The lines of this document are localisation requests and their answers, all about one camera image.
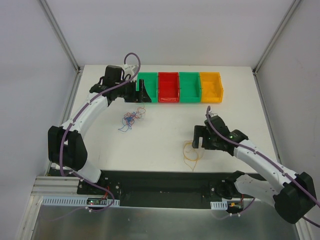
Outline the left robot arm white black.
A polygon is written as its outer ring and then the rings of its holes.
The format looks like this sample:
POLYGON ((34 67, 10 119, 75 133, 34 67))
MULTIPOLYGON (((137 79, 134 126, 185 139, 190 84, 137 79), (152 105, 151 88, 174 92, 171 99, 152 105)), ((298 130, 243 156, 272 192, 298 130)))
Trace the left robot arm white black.
POLYGON ((74 171, 89 181, 88 188, 99 195, 106 183, 102 171, 94 166, 85 147, 84 137, 96 118, 117 98, 126 103, 150 103, 146 81, 132 67, 108 65, 104 76, 94 84, 82 106, 61 126, 48 130, 48 159, 60 168, 74 171))

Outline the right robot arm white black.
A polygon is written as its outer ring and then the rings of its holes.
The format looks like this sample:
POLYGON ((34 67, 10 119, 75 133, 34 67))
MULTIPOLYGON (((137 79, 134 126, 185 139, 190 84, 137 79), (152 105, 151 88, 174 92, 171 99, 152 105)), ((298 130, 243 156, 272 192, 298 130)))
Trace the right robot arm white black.
POLYGON ((319 206, 312 177, 300 174, 264 155, 247 135, 238 129, 230 131, 218 115, 208 115, 204 125, 195 125, 192 147, 223 151, 254 169, 263 180, 235 171, 216 187, 216 194, 232 199, 249 195, 274 207, 290 224, 297 223, 319 206))

